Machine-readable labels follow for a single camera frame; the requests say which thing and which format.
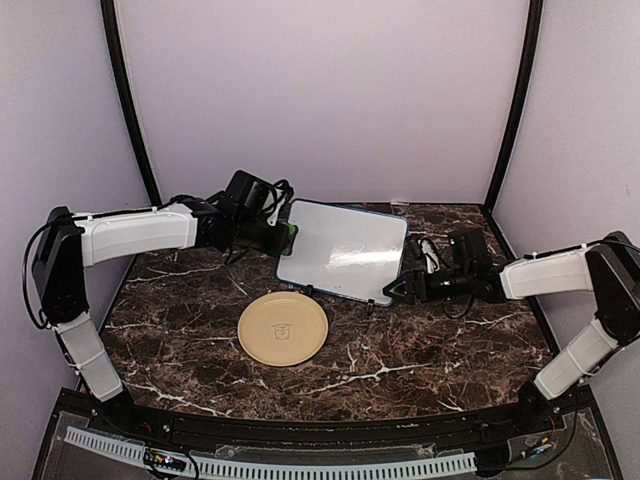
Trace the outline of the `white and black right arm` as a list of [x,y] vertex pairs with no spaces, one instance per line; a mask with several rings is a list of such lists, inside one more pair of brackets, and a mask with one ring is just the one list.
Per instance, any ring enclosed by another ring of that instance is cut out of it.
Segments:
[[469,297],[492,304],[561,295],[579,308],[584,326],[518,392],[510,424],[534,432],[549,416],[548,402],[592,377],[618,351],[639,339],[639,248],[621,231],[561,249],[526,254],[502,263],[490,257],[479,229],[449,238],[452,263],[400,274],[383,289],[405,304]]

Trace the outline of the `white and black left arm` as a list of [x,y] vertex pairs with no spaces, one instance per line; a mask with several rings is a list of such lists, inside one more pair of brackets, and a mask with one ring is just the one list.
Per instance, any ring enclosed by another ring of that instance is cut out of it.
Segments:
[[90,317],[85,271],[99,263],[169,249],[214,248],[240,259],[245,251],[279,257],[292,250],[295,226],[276,219],[276,207],[224,206],[180,195],[161,207],[99,214],[50,212],[25,248],[22,280],[32,281],[39,308],[27,312],[34,325],[56,335],[70,366],[90,393],[105,403],[103,421],[120,436],[141,427],[140,412],[120,398],[123,382]]

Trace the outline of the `blue framed whiteboard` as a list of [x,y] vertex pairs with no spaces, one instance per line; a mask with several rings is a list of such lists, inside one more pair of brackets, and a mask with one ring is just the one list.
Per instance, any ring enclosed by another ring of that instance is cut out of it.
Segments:
[[288,222],[298,228],[276,278],[379,307],[392,304],[383,288],[400,274],[406,219],[386,213],[296,199]]

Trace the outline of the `green and black eraser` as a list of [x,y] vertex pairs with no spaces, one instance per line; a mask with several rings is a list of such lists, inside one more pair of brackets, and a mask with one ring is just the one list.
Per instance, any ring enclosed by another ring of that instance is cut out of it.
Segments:
[[283,256],[290,256],[293,251],[293,245],[296,237],[299,233],[299,228],[292,224],[283,224],[283,236],[281,242],[280,254]]

